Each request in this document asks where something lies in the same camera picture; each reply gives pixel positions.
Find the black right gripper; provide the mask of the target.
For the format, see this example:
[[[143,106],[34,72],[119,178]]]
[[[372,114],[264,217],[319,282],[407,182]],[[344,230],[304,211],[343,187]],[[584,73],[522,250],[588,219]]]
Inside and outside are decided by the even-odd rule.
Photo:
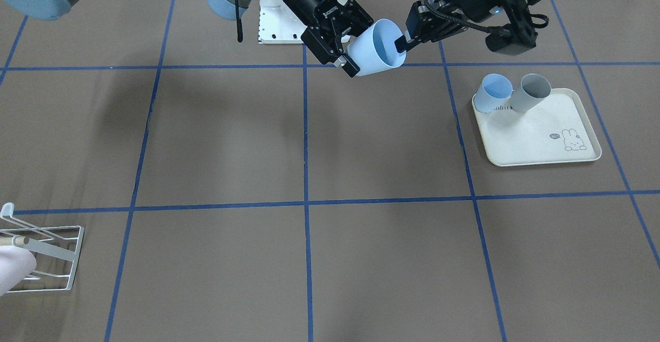
[[[285,0],[288,3],[311,5],[310,25],[302,34],[302,42],[316,58],[332,58],[333,65],[354,78],[361,68],[345,53],[341,39],[358,37],[373,25],[373,18],[356,0],[342,5],[338,0]]]

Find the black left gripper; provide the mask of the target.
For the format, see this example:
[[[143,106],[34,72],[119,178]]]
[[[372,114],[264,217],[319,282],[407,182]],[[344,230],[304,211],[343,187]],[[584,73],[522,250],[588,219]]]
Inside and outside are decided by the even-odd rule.
[[[549,18],[530,13],[541,0],[419,0],[410,9],[404,37],[394,42],[398,53],[406,53],[427,42],[438,42],[467,29],[485,32],[492,52],[510,56],[535,48],[537,30]]]

